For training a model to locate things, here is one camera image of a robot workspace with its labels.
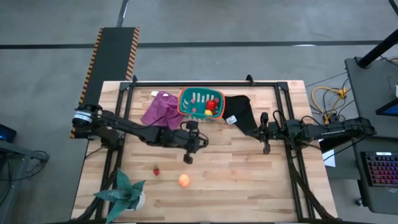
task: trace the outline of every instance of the hazard stripe tape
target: hazard stripe tape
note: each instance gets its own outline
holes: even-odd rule
[[[138,37],[139,37],[139,28],[136,27],[134,29],[134,33],[132,35],[130,56],[129,56],[129,60],[127,62],[127,69],[126,69],[126,80],[129,80],[129,81],[132,80],[132,70],[134,69],[134,64],[136,61]]]
[[[91,71],[93,70],[93,66],[94,66],[95,56],[97,54],[98,45],[100,44],[100,40],[101,40],[101,36],[102,36],[102,30],[103,29],[100,29],[99,32],[98,32],[98,36],[97,36],[97,39],[96,39],[96,42],[95,42],[95,45],[94,45],[93,55],[91,56],[90,65],[88,66],[88,71],[87,71],[87,75],[86,75],[86,79],[85,79],[85,84],[83,85],[83,90],[81,91],[79,104],[82,104],[83,100],[85,99],[88,82],[90,81]],[[72,130],[70,131],[70,138],[75,138],[75,131],[76,131],[76,129],[72,128]]]

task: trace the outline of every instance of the black and orange striped ramp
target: black and orange striped ramp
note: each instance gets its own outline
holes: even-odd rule
[[[131,80],[138,38],[138,27],[99,30],[79,104],[98,104],[104,81]],[[70,137],[86,138],[86,135],[72,128]]]

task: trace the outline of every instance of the small red fruit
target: small red fruit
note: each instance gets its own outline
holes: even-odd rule
[[[217,103],[214,100],[209,100],[209,101],[206,102],[206,110],[211,110],[212,111],[212,110],[214,110],[216,108],[216,106],[217,106]]]
[[[154,168],[154,174],[155,174],[155,175],[159,175],[159,173],[160,173],[159,167],[155,166],[155,168]]]

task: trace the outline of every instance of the purple cloth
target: purple cloth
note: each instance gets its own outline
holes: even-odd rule
[[[148,110],[142,116],[141,121],[146,125],[150,125],[158,120],[153,125],[168,126],[170,129],[177,129],[184,118],[184,115],[177,111],[177,104],[177,97],[166,91],[159,91]]]

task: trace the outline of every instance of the white pot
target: white pot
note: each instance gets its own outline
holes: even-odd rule
[[[130,209],[126,209],[126,210],[127,210],[127,211],[136,211],[136,210],[140,210],[140,209],[143,208],[144,204],[145,204],[145,193],[144,193],[144,192],[141,192],[141,195],[139,196],[139,199],[138,199],[138,204],[137,204],[136,209],[130,208]]]

